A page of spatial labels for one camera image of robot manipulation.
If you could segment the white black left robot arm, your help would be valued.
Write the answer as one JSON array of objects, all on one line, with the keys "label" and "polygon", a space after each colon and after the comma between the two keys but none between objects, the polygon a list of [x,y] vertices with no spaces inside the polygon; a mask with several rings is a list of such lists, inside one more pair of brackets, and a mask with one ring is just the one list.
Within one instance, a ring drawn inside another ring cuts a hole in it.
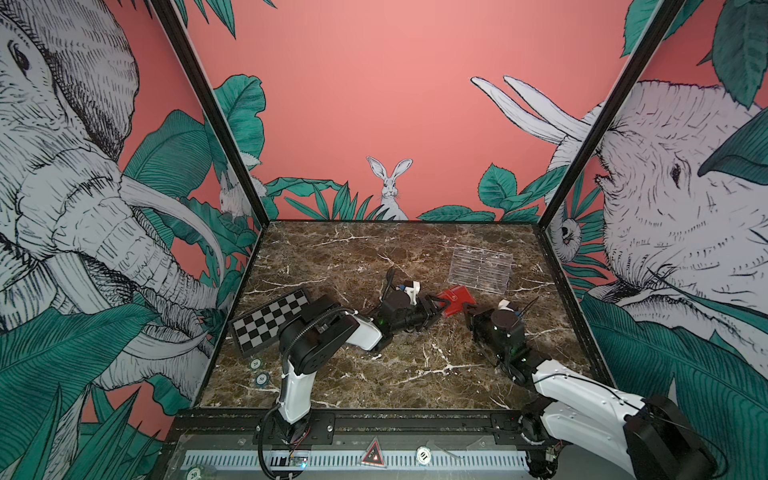
[{"label": "white black left robot arm", "polygon": [[447,299],[404,288],[388,292],[367,312],[345,307],[327,295],[303,306],[279,330],[280,395],[259,433],[272,434],[286,445],[298,444],[310,430],[316,374],[341,347],[349,344],[379,352],[401,331],[430,328],[450,305]]}]

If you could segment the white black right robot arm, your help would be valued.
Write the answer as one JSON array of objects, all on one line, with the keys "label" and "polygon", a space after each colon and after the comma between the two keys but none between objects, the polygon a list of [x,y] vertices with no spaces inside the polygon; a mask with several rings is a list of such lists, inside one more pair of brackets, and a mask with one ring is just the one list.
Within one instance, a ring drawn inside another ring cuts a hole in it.
[{"label": "white black right robot arm", "polygon": [[515,384],[536,394],[518,424],[531,445],[561,441],[622,468],[636,479],[714,479],[727,471],[712,444],[677,403],[631,394],[590,379],[526,342],[520,312],[508,301],[462,306],[473,340]]}]

